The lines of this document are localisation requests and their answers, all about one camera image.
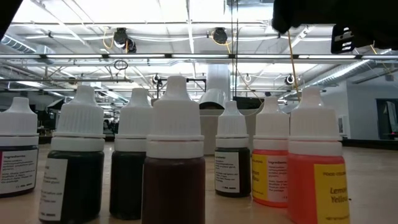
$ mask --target white dropper tip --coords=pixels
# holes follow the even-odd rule
[[[86,85],[77,86],[76,95],[70,104],[84,104],[96,106],[94,88]]]
[[[221,116],[239,116],[242,115],[236,107],[236,101],[227,101],[225,103],[225,110]]]
[[[150,107],[148,102],[148,90],[144,88],[133,88],[131,98],[126,107]]]
[[[23,97],[14,97],[12,99],[12,104],[8,110],[4,113],[27,113],[34,114],[34,112],[29,107],[29,99]]]
[[[319,107],[323,106],[320,88],[315,86],[303,89],[302,100],[298,107]]]
[[[264,100],[264,107],[260,113],[283,113],[278,104],[278,97],[268,96]]]
[[[180,75],[170,76],[167,79],[166,92],[163,100],[191,100],[187,92],[187,79]]]

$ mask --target dropper bottle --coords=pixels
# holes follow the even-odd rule
[[[84,223],[101,209],[104,164],[103,109],[94,88],[80,85],[61,109],[47,156],[39,220]]]
[[[205,159],[199,104],[187,79],[170,76],[154,103],[144,164],[142,224],[205,223]]]
[[[112,153],[109,211],[123,220],[141,218],[142,168],[152,122],[147,97],[146,89],[133,89],[130,102],[120,111],[119,134]]]
[[[288,214],[297,224],[349,223],[347,181],[335,111],[320,89],[303,90],[291,113]]]
[[[280,110],[278,98],[266,97],[256,116],[253,140],[253,200],[262,205],[287,207],[287,143],[289,115]]]
[[[238,111],[236,101],[225,103],[218,117],[215,151],[216,194],[225,197],[247,197],[251,192],[249,135],[246,118]]]
[[[14,97],[0,113],[0,198],[32,192],[36,185],[37,115],[29,100]]]

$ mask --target desk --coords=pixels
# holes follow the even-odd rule
[[[39,223],[40,188],[49,144],[40,145],[37,185],[34,192],[13,198],[0,198],[2,224]],[[109,175],[113,143],[106,143],[103,200],[99,218],[92,224],[138,224],[109,216]],[[351,224],[393,224],[398,220],[398,152],[381,149],[344,148],[351,198]],[[206,224],[291,224],[286,209],[270,208],[251,198],[225,198],[214,191],[214,158],[206,158]]]

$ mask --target ceiling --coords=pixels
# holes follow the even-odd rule
[[[228,54],[225,45],[218,45],[211,38],[215,27],[225,28],[229,42],[232,36],[238,36],[235,38],[234,48],[232,44],[229,46],[234,53],[290,53],[287,35],[278,37],[278,33],[270,25],[273,4],[255,4],[256,0],[244,1],[250,4],[240,4],[238,10],[234,7],[232,16],[231,9],[225,6],[224,0],[44,0],[42,3],[34,1],[24,0],[6,34],[33,49],[38,49],[41,45],[47,46],[56,54],[123,53],[123,50],[115,45],[109,47],[117,27],[127,28],[127,33],[136,43],[139,54]],[[290,30],[293,53],[330,54],[332,27],[302,26]],[[367,52],[367,47],[358,49],[358,54]],[[20,54],[5,45],[0,45],[0,53]],[[116,78],[118,72],[113,67],[114,60],[101,63],[99,60],[80,60],[77,64],[90,62],[92,65],[67,67],[61,66],[62,63],[72,63],[67,59],[55,60],[54,64],[47,66],[38,66],[33,60],[9,62],[42,76],[45,74],[45,67],[48,67],[47,75],[52,74],[51,78],[84,77],[109,80]],[[248,85],[251,88],[286,89],[291,88],[284,83],[285,77],[292,73],[292,65],[289,62],[238,62],[238,70],[243,76],[250,76]],[[104,63],[108,63],[112,75],[104,67]],[[208,64],[215,62],[186,60],[171,63],[171,60],[151,60],[151,63],[154,65],[148,66],[146,60],[129,61],[130,67],[119,72],[118,77],[128,77],[132,83],[103,82],[100,86],[104,89],[131,89],[139,86],[153,88],[151,81],[155,74],[161,77],[201,77],[206,75]],[[232,69],[231,62],[224,63],[229,63],[230,70]],[[295,72],[300,79],[299,83],[303,84],[340,63],[337,60],[327,63],[297,62]],[[248,88],[242,79],[239,81],[238,88]],[[75,88],[66,82],[61,83],[59,87]],[[198,84],[188,83],[188,88],[198,89],[197,92],[191,93],[193,98],[199,98],[203,94]],[[118,94],[127,99],[130,95],[128,91]]]

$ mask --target white bottle cap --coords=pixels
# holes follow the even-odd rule
[[[146,139],[152,123],[152,107],[147,97],[146,89],[132,89],[129,103],[120,110],[119,134],[115,139],[115,151],[146,151]]]
[[[80,85],[74,99],[62,105],[54,136],[104,138],[103,119],[104,111],[95,101],[94,88]]]
[[[199,104],[190,99],[185,77],[167,79],[165,94],[154,103],[147,139],[148,157],[188,159],[203,156]]]
[[[339,141],[335,111],[323,106],[320,89],[307,87],[302,93],[300,104],[291,112],[290,140]]]
[[[246,118],[236,107],[236,101],[227,101],[224,113],[218,117],[216,147],[238,148],[248,144]]]
[[[278,98],[266,97],[262,111],[256,116],[256,139],[287,139],[289,115],[280,110]]]

